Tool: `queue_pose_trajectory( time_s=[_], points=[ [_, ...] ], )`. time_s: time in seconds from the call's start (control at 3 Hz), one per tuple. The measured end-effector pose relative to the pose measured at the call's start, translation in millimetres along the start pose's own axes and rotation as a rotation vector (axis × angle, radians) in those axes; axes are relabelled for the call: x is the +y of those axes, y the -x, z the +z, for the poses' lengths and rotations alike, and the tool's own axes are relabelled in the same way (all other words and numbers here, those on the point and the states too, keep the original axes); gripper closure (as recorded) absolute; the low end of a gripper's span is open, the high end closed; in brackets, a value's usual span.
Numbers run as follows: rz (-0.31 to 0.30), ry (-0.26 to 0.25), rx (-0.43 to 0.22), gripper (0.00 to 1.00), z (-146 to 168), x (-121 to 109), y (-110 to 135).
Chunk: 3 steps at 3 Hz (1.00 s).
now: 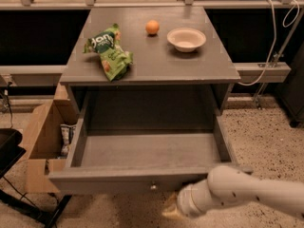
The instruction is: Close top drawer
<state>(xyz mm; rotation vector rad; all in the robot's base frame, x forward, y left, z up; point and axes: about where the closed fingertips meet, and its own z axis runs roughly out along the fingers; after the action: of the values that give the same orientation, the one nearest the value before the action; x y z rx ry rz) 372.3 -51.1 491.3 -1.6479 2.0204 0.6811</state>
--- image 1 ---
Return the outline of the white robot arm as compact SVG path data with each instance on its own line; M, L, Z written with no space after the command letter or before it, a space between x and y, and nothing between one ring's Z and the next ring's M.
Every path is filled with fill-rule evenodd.
M230 166L217 166L207 178L188 184L166 202L162 215L169 219L196 219L214 209L255 201L297 219L304 218L304 183L261 180Z

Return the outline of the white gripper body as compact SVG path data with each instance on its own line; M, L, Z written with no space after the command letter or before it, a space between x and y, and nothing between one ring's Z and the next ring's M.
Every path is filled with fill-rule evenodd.
M195 219L205 215L216 204L207 180L201 180L182 188L177 197L178 210L186 217Z

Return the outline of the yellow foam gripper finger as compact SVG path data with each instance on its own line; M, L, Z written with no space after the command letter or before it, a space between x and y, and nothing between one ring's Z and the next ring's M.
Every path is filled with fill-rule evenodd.
M168 219L181 219L182 215L177 206L178 194L174 192L164 203L161 214Z

